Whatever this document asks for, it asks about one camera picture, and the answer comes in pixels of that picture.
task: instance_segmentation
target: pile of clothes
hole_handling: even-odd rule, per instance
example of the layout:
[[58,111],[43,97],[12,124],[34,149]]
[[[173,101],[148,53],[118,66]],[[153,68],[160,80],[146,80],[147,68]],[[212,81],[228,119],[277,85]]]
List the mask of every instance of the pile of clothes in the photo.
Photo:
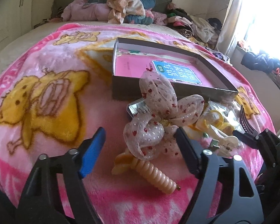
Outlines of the pile of clothes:
[[63,21],[108,21],[110,24],[153,23],[155,0],[74,0],[64,8]]
[[184,9],[176,8],[172,2],[167,5],[167,10],[167,14],[153,12],[153,23],[177,31],[191,42],[205,47],[215,57],[230,64],[228,56],[214,50],[222,28],[219,19],[209,18],[206,21],[202,18],[189,16]]

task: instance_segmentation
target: blue gripper pad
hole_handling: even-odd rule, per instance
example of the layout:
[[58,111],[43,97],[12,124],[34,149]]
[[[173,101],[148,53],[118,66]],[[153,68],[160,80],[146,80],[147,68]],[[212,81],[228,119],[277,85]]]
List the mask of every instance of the blue gripper pad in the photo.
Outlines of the blue gripper pad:
[[106,140],[106,132],[104,128],[99,128],[92,138],[92,142],[88,149],[82,156],[82,165],[80,168],[80,175],[85,178],[87,174],[92,172],[96,160],[103,148]]

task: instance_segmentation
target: blue label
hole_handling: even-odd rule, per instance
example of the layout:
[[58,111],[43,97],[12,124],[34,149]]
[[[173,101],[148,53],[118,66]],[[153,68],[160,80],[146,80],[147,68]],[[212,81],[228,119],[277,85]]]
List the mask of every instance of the blue label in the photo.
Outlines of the blue label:
[[157,71],[168,79],[202,84],[195,73],[185,66],[158,60],[153,60],[153,64]]

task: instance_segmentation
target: cardboard box lid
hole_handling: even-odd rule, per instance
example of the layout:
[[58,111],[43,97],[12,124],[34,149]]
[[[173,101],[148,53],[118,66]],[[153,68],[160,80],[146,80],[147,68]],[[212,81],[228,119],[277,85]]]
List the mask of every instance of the cardboard box lid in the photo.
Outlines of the cardboard box lid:
[[230,102],[238,94],[237,89],[233,84],[210,62],[205,58],[191,51],[183,50],[181,48],[149,42],[141,41],[128,38],[117,38],[114,50],[113,50],[113,78],[112,78],[112,93],[113,98],[117,100],[136,100],[141,98],[141,92],[139,89],[139,78],[123,76],[116,74],[116,59],[118,58],[118,53],[120,50],[126,51],[141,51],[141,53],[147,53],[149,55],[164,55],[178,58],[190,58],[192,61],[198,63],[198,67],[206,74],[216,87],[205,87],[194,85],[193,83],[185,83],[180,81],[173,81],[173,87],[178,99],[184,98],[189,95],[199,94],[205,98],[205,100],[211,99],[216,102]]

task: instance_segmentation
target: yellow cartoon bear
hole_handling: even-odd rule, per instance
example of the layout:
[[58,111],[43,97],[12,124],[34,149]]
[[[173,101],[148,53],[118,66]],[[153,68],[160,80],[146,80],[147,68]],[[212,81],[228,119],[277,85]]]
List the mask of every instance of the yellow cartoon bear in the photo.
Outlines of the yellow cartoon bear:
[[79,41],[90,41],[90,42],[96,42],[98,40],[97,35],[100,34],[100,32],[79,32],[76,31],[76,35],[62,35],[59,40],[57,40],[53,45],[61,45],[61,44],[73,44],[77,43]]
[[239,105],[243,105],[244,110],[245,110],[246,118],[250,119],[252,114],[254,114],[254,115],[260,114],[259,109],[251,101],[251,99],[249,98],[245,88],[239,87],[237,90],[239,91],[239,93],[235,97],[235,100],[238,102]]
[[21,124],[20,138],[7,144],[10,154],[19,145],[28,149],[35,131],[70,146],[79,135],[81,112],[77,93],[89,82],[89,72],[44,72],[41,78],[24,76],[2,101],[0,124]]

